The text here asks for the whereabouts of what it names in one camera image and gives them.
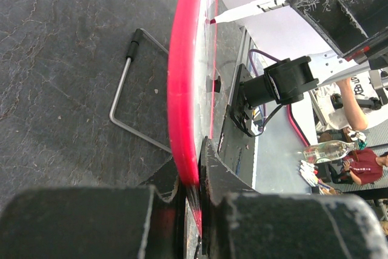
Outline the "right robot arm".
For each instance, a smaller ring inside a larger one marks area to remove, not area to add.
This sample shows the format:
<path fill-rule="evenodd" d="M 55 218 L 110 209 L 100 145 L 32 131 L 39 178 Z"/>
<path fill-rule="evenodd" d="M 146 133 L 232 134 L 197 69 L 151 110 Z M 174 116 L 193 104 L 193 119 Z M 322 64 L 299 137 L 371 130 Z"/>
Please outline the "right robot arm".
<path fill-rule="evenodd" d="M 291 7 L 330 46 L 326 60 L 334 65 L 366 64 L 369 77 L 387 65 L 387 0 L 271 0 L 258 6 L 260 12 Z M 326 87 L 323 58 L 316 55 L 276 59 L 256 78 L 237 79 L 231 117 L 247 131 L 247 111 L 274 101 L 278 106 L 301 101 L 304 93 Z M 328 129 L 350 127 L 363 130 L 387 119 L 387 96 L 373 88 L 370 96 L 358 98 L 350 79 L 339 79 L 336 91 L 324 95 Z"/>

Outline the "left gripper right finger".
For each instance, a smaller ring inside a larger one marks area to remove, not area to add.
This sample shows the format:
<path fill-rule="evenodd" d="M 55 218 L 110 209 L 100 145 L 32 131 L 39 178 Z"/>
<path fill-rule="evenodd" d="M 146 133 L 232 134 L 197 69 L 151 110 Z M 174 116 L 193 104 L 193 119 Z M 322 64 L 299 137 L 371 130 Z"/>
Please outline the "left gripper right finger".
<path fill-rule="evenodd" d="M 202 252 L 207 258 L 386 258 L 387 240 L 355 195 L 264 195 L 205 138 L 200 154 Z"/>

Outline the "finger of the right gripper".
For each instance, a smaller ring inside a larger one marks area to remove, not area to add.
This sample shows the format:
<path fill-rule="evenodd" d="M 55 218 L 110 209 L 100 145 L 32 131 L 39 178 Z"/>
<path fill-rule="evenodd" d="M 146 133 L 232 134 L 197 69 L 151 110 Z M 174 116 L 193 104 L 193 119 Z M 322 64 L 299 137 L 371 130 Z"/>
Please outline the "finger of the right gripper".
<path fill-rule="evenodd" d="M 387 0 L 291 0 L 290 6 L 342 58 L 387 54 Z"/>

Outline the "pink framed whiteboard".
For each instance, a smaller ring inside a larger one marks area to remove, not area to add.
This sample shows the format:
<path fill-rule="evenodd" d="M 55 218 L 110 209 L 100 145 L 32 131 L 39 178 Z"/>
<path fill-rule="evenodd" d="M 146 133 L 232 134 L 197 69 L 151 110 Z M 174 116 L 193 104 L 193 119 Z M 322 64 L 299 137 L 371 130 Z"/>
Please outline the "pink framed whiteboard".
<path fill-rule="evenodd" d="M 178 0 L 170 36 L 167 117 L 170 147 L 199 232 L 199 158 L 213 136 L 218 0 Z"/>

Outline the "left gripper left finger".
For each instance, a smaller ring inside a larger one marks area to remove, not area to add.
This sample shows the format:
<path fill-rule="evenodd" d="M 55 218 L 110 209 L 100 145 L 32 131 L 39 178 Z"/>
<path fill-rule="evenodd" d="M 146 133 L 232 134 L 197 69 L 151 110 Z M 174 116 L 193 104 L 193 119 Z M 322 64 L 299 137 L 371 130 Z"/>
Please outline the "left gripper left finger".
<path fill-rule="evenodd" d="M 136 187 L 29 189 L 1 214 L 1 257 L 182 258 L 185 196 L 173 161 Z"/>

